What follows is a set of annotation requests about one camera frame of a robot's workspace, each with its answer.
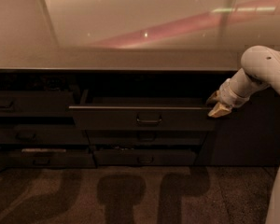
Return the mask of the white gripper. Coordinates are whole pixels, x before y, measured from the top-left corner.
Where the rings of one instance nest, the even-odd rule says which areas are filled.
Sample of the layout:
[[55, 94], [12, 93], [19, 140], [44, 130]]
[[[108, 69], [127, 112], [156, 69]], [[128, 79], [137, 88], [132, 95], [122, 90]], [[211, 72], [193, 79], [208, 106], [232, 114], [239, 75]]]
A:
[[229, 115], [233, 108], [239, 108], [248, 101], [248, 98], [241, 97], [231, 89], [231, 80], [228, 78], [219, 87], [218, 91], [214, 91], [209, 96], [205, 104], [214, 106], [208, 116], [216, 119]]

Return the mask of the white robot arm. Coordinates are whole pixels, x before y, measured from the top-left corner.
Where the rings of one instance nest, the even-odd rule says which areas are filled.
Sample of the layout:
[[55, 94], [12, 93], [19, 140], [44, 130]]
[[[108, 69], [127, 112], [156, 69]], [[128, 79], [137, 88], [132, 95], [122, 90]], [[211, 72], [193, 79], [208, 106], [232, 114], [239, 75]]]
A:
[[[241, 57], [241, 69], [226, 79], [207, 99], [214, 107], [210, 118], [227, 116], [234, 108], [243, 106], [252, 94], [273, 88], [280, 95], [280, 51], [253, 46]], [[265, 224], [280, 224], [280, 166], [273, 183]]]

